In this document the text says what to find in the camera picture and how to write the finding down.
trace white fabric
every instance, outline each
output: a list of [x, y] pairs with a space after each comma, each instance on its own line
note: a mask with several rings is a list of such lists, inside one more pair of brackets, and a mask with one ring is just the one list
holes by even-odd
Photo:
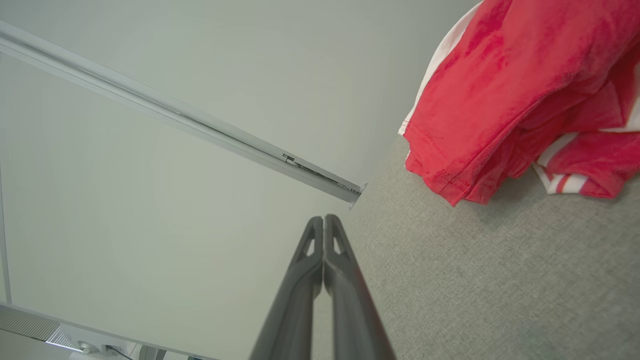
[[[404, 135], [404, 131], [406, 130], [407, 125], [409, 124], [409, 120], [413, 116], [413, 112], [415, 111], [415, 107], [422, 96], [422, 92], [424, 91], [424, 87], [427, 85], [429, 80], [431, 79], [433, 73], [436, 71], [438, 66], [444, 61], [444, 59], [449, 55], [449, 53], [458, 45], [460, 38], [465, 33], [467, 26], [473, 19], [474, 15], [477, 12], [478, 7], [482, 2], [475, 5], [471, 10], [469, 10], [458, 22], [449, 30], [449, 32], [444, 36], [440, 45], [438, 45], [433, 57], [431, 58], [431, 62], [429, 62], [429, 66], [427, 67], [427, 72], [422, 79], [422, 83], [420, 84], [420, 88], [418, 89], [418, 95], [415, 98], [415, 103], [413, 104], [413, 108], [409, 111], [409, 114], [404, 119], [402, 126], [398, 130], [399, 135]], [[636, 66], [635, 69], [635, 78], [636, 84], [639, 85], [638, 94], [640, 94], [640, 64]], [[615, 133], [628, 133], [633, 131], [640, 131], [640, 96], [636, 99], [636, 103], [632, 108], [631, 114], [627, 120], [627, 123], [624, 127], [618, 127], [615, 129], [602, 129], [601, 131], [615, 132]], [[567, 144], [569, 144], [578, 133], [569, 133], [561, 136], [558, 140], [556, 140], [553, 144], [551, 144], [541, 155], [538, 157], [535, 163], [533, 163], [533, 168], [536, 173], [540, 177], [542, 184], [547, 189], [547, 194], [555, 194], [555, 193], [580, 193], [582, 186], [589, 179], [588, 177], [580, 174], [551, 174], [547, 173], [545, 167], [549, 163], [549, 161]]]

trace white wall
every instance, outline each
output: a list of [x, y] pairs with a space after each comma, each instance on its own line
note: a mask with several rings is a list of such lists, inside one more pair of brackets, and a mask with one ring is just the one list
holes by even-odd
[[13, 304], [246, 359], [307, 220], [348, 204], [0, 56]]
[[[0, 19], [363, 183], [474, 3], [0, 0]], [[249, 354], [306, 220], [346, 213], [6, 56], [0, 163], [14, 304], [224, 360]]]
[[71, 350], [0, 330], [0, 359], [68, 360]]
[[362, 184], [477, 1], [0, 3], [0, 19]]

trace ceiling track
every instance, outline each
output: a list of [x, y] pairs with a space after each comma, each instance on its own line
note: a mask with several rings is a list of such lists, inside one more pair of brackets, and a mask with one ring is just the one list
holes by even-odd
[[360, 187], [204, 111], [0, 21], [0, 52], [354, 203]]

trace cable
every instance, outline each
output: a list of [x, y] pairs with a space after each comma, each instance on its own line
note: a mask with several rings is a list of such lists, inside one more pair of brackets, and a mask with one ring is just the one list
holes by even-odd
[[118, 349], [116, 349], [115, 347], [109, 346], [109, 348], [110, 348], [111, 350], [113, 350], [113, 351], [117, 352], [118, 354], [120, 354], [120, 355], [122, 355], [122, 356], [126, 357], [126, 358], [127, 358], [127, 359], [129, 359], [129, 360], [133, 360], [133, 359], [131, 359], [129, 356], [126, 356], [125, 354], [121, 353], [121, 352], [120, 352]]

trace gray carpet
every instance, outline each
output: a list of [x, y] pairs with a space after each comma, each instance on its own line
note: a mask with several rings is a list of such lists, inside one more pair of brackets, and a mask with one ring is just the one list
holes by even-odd
[[[343, 221], [398, 359], [640, 359], [638, 178], [600, 200], [546, 195], [530, 171], [452, 208], [407, 151], [398, 136]], [[330, 311], [323, 294], [316, 359]]]

